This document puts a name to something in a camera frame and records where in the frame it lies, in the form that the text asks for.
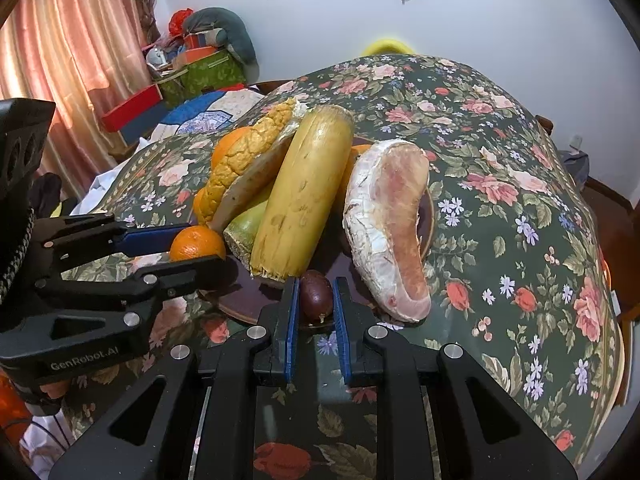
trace plate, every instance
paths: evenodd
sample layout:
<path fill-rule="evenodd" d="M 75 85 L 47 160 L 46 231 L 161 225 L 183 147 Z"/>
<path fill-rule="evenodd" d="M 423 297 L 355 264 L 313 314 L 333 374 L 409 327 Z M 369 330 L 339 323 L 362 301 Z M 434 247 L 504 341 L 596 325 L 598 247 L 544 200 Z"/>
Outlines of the plate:
<path fill-rule="evenodd" d="M 353 139 L 353 143 L 354 145 L 371 144 L 371 141 L 356 137 Z M 418 208 L 417 234 L 420 240 L 422 259 L 426 256 L 431 245 L 433 231 L 433 202 L 427 188 Z M 232 254 L 229 253 L 226 260 L 230 267 L 228 275 L 231 279 L 228 286 L 223 290 L 201 290 L 200 295 L 210 303 L 217 305 L 228 316 L 245 323 L 255 324 L 265 305 L 280 301 L 282 290 L 254 280 L 249 271 Z M 341 217 L 333 214 L 329 216 L 308 268 L 322 272 L 330 282 L 333 282 L 338 276 L 344 276 L 349 283 L 351 297 L 354 301 L 369 305 L 371 308 L 377 307 L 369 289 L 353 265 Z M 304 319 L 304 315 L 300 313 L 301 327 L 323 328 L 332 324 L 333 319 L 330 316 L 324 320 L 324 323 L 320 323 L 310 322 Z"/>

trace box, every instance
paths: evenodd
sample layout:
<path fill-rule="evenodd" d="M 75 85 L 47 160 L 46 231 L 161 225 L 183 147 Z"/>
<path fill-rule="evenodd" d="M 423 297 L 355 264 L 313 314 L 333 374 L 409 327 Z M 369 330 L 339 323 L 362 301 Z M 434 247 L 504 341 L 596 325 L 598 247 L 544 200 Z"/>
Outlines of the box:
<path fill-rule="evenodd" d="M 158 88 L 162 92 L 162 98 L 169 110 L 173 110 L 178 105 L 181 105 L 189 97 L 187 91 L 184 89 L 182 83 L 182 77 L 187 73 L 187 69 L 177 70 L 170 76 L 161 79 L 156 82 Z"/>
<path fill-rule="evenodd" d="M 150 134 L 168 113 L 169 108 L 166 107 L 164 101 L 160 101 L 124 124 L 120 128 L 120 133 L 127 146 L 138 142 L 140 137 L 146 137 L 147 134 Z"/>
<path fill-rule="evenodd" d="M 224 49 L 188 64 L 187 73 L 182 76 L 189 98 L 245 81 L 242 66 Z"/>
<path fill-rule="evenodd" d="M 184 44 L 187 48 L 200 48 L 207 46 L 207 40 L 204 32 L 197 32 L 196 34 L 187 34 L 184 37 Z"/>
<path fill-rule="evenodd" d="M 102 124 L 108 132 L 117 132 L 129 121 L 161 101 L 162 94 L 158 86 L 148 86 L 105 113 L 102 116 Z"/>
<path fill-rule="evenodd" d="M 178 54 L 174 61 L 174 69 L 180 70 L 183 66 L 189 63 L 193 63 L 203 57 L 210 56 L 215 53 L 216 48 L 214 46 L 203 46 L 201 48 L 192 48 L 191 50 L 184 50 Z"/>

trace red box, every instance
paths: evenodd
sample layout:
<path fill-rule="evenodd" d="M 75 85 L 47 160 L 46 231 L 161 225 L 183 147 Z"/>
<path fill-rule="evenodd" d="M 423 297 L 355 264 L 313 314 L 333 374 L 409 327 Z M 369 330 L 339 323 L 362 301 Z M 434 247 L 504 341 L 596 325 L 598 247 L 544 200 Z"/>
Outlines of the red box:
<path fill-rule="evenodd" d="M 162 101 L 158 85 L 151 85 L 120 103 L 102 116 L 102 124 L 108 132 L 117 132 L 129 121 Z"/>

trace green box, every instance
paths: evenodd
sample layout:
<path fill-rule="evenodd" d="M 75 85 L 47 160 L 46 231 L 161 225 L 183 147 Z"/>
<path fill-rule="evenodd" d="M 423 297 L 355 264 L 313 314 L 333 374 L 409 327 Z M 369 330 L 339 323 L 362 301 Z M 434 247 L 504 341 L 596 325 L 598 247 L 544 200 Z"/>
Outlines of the green box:
<path fill-rule="evenodd" d="M 169 110 L 181 105 L 189 98 L 182 82 L 182 78 L 186 73 L 186 69 L 179 70 L 156 83 Z"/>
<path fill-rule="evenodd" d="M 186 66 L 187 73 L 181 76 L 188 98 L 197 97 L 203 91 L 218 90 L 244 83 L 242 66 L 222 49 Z"/>

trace stuffed toy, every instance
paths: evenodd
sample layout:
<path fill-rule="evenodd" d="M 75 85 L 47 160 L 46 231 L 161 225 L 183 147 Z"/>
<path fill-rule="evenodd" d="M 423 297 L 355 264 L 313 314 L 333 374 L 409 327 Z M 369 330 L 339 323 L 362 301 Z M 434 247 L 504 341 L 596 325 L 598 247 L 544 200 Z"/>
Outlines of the stuffed toy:
<path fill-rule="evenodd" d="M 240 17 L 221 7 L 201 9 L 182 22 L 182 33 L 205 32 L 214 36 L 207 44 L 224 46 L 243 65 L 255 63 L 255 50 Z"/>

